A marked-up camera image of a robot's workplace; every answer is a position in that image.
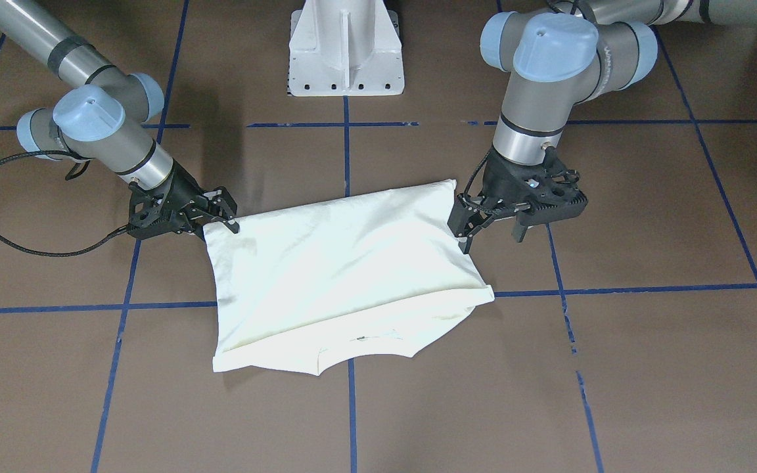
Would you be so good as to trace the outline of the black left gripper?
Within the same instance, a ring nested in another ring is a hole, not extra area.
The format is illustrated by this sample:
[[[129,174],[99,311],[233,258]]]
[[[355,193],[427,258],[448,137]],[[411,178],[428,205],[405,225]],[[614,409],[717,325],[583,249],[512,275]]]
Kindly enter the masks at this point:
[[[567,166],[559,158],[556,148],[546,148],[543,152],[541,164],[544,166],[561,164]],[[465,188],[463,197],[455,197],[448,227],[454,237],[459,239],[459,247],[463,254],[469,254],[475,236],[489,227],[498,219],[515,217],[518,212],[525,210],[528,205],[519,202],[518,168],[520,164],[499,155],[495,149],[490,149],[486,158],[476,168],[483,171],[482,189],[476,197],[469,194]]]

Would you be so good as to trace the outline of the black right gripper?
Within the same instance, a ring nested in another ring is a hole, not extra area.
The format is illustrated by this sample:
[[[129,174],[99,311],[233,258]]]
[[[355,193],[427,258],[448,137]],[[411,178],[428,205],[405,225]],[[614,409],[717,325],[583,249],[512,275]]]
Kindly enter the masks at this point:
[[[235,217],[237,203],[225,187],[205,192],[187,173],[174,164],[165,181],[149,191],[136,182],[128,185],[128,234],[151,238],[168,233],[204,237],[204,227],[222,224],[233,234],[240,233]]]

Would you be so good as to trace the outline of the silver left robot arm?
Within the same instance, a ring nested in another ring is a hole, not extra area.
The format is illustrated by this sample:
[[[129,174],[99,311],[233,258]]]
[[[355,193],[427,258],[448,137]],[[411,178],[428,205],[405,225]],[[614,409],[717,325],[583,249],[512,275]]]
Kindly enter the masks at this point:
[[[510,78],[492,147],[475,168],[482,189],[460,192],[448,219],[463,254],[496,221],[513,218],[522,242],[529,228],[583,212],[580,175],[558,151],[571,111],[645,78],[658,59],[654,25],[676,21],[757,27],[757,1],[549,1],[487,21],[481,57]]]

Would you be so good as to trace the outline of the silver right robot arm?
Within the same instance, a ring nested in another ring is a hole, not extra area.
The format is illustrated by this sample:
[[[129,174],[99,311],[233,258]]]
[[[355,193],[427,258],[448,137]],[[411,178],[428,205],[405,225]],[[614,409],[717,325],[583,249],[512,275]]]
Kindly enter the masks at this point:
[[[210,222],[240,230],[237,204],[223,187],[205,191],[143,128],[164,110],[159,84],[124,73],[86,39],[34,1],[0,1],[0,31],[70,87],[54,107],[18,121],[26,152],[75,164],[100,162],[128,185],[127,233],[204,236]]]

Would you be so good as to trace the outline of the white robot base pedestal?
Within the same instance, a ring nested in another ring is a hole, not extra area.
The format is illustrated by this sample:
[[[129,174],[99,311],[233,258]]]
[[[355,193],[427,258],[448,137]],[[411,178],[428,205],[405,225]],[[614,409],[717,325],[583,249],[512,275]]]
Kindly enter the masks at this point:
[[[288,92],[298,98],[396,96],[405,90],[392,1],[306,1],[290,15]]]

